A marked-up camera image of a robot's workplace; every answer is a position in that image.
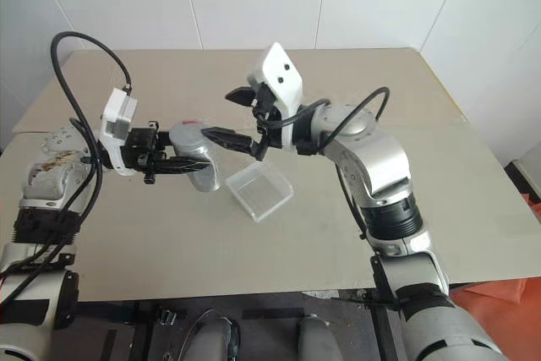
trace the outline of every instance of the beige tabletop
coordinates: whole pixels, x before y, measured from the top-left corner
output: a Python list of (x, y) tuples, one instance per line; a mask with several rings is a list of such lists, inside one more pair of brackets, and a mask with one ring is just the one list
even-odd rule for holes
[[(185, 118), (207, 118), (253, 128), (249, 112), (222, 101), (222, 95), (243, 84), (254, 52), (121, 54), (133, 72), (139, 124), (158, 119), (168, 128)], [(391, 88), (381, 122), (409, 156), (419, 207), (451, 282), (541, 274), (541, 227), (416, 52), (291, 55), (308, 102), (322, 96), (355, 102), (377, 86)], [(121, 85), (112, 67), (94, 51), (75, 53), (65, 65), (68, 82), (95, 125), (111, 86)], [(56, 129), (70, 115), (53, 82), (16, 130)], [(0, 158), (0, 243), (11, 236), (21, 174), (42, 138), (19, 134)], [(185, 176), (161, 176), (148, 186), (140, 174), (106, 174), (96, 208), (76, 240), (80, 299), (372, 287), (371, 251), (358, 238), (331, 163), (280, 150), (270, 150), (267, 157), (291, 182), (295, 195), (259, 224), (226, 187), (202, 195)], [(226, 150), (218, 159), (225, 177), (251, 162)]]

